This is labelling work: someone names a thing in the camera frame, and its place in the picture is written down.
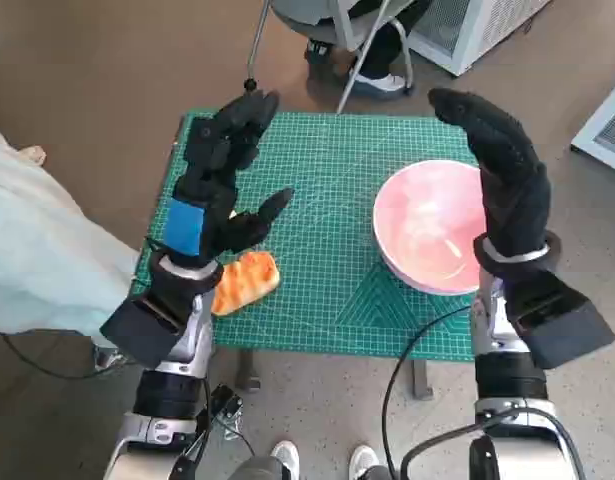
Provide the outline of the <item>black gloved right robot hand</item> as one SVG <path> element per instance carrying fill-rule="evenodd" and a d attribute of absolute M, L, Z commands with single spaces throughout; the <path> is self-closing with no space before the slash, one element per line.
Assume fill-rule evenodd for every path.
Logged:
<path fill-rule="evenodd" d="M 494 250 L 511 258 L 542 249 L 551 185 L 522 124 L 473 93 L 433 88 L 428 100 L 440 121 L 466 134 L 480 168 L 487 238 Z"/>

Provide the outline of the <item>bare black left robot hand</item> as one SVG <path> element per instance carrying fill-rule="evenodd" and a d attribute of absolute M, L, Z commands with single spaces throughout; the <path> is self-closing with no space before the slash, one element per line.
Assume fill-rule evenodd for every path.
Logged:
<path fill-rule="evenodd" d="M 258 156 L 279 102 L 277 92 L 256 90 L 191 122 L 186 171 L 174 185 L 163 233 L 163 249 L 175 264 L 203 267 L 225 251 L 239 253 L 261 243 L 289 204 L 291 187 L 268 197 L 255 212 L 232 213 L 237 173 Z"/>

